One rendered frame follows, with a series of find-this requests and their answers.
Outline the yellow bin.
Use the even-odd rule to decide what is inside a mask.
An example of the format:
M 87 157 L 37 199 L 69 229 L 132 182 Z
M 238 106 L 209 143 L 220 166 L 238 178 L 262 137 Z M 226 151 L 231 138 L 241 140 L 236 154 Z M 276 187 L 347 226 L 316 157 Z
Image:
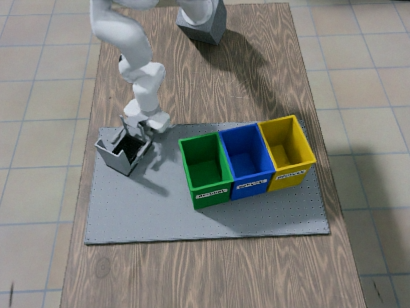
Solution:
M 267 192 L 299 185 L 317 161 L 295 115 L 257 125 L 276 170 L 272 173 Z

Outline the green open bin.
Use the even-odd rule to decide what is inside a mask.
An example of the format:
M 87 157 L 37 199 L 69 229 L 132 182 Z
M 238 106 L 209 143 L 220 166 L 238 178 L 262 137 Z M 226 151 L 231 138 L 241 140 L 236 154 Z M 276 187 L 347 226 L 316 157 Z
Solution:
M 194 210 L 228 202 L 234 180 L 218 132 L 178 142 Z

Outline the blue open-top bin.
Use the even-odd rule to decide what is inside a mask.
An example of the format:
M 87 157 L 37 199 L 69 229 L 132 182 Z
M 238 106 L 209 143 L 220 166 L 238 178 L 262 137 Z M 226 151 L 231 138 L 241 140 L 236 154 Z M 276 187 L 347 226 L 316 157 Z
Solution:
M 229 194 L 231 201 L 265 193 L 276 170 L 257 123 L 218 134 L 234 180 Z

